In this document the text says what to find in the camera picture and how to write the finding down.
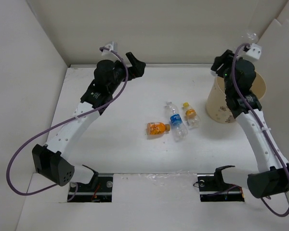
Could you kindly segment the orange juice bottle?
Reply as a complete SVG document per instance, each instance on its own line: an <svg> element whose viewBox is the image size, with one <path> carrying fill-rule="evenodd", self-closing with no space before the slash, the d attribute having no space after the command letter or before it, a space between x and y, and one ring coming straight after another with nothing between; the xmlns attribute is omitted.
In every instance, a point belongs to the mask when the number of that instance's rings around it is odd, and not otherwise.
<svg viewBox="0 0 289 231"><path fill-rule="evenodd" d="M164 133L168 133L171 129L170 124L162 122L150 122L146 125L146 134L149 139L162 137Z"/></svg>

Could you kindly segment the clear bottle orange label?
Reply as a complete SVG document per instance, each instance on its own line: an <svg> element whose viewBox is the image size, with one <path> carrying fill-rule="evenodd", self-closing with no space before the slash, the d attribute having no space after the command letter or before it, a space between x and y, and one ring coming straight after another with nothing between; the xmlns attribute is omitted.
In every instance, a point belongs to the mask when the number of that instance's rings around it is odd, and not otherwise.
<svg viewBox="0 0 289 231"><path fill-rule="evenodd" d="M183 103L184 116L189 128L198 128L200 124L200 117L195 109L188 103Z"/></svg>

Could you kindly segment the small blue label bottle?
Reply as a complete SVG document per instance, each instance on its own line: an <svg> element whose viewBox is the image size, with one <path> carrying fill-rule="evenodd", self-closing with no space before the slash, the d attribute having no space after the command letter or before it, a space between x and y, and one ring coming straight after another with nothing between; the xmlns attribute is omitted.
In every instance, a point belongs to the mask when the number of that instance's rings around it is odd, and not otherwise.
<svg viewBox="0 0 289 231"><path fill-rule="evenodd" d="M187 136L188 131L180 116L178 107L172 102L166 102L165 109L175 141L182 141Z"/></svg>

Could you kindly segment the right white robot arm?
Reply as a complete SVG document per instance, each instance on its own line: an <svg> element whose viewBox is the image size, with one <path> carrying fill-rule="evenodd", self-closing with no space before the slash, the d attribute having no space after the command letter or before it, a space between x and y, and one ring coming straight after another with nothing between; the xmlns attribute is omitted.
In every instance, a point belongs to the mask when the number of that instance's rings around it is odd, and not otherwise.
<svg viewBox="0 0 289 231"><path fill-rule="evenodd" d="M253 63L236 59L231 50L226 50L215 57L211 70L223 78L226 105L245 132L256 158L258 172L243 177L247 188L256 198L288 192L289 161L277 150L259 99L251 90L256 78Z"/></svg>

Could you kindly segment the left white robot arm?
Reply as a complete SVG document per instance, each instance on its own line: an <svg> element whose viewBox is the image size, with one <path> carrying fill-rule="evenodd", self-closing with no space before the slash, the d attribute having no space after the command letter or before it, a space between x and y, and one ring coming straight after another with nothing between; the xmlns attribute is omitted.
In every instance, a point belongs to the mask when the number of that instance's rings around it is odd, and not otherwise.
<svg viewBox="0 0 289 231"><path fill-rule="evenodd" d="M61 126L56 135L44 145L37 144L33 150L33 161L37 173L59 186L69 182L80 183L88 191L98 184L98 172L81 165L68 162L73 147L111 101L121 84L144 75L146 64L139 61L131 52L126 53L131 63L126 67L123 61L101 60L94 70L94 79L80 99L72 121Z"/></svg>

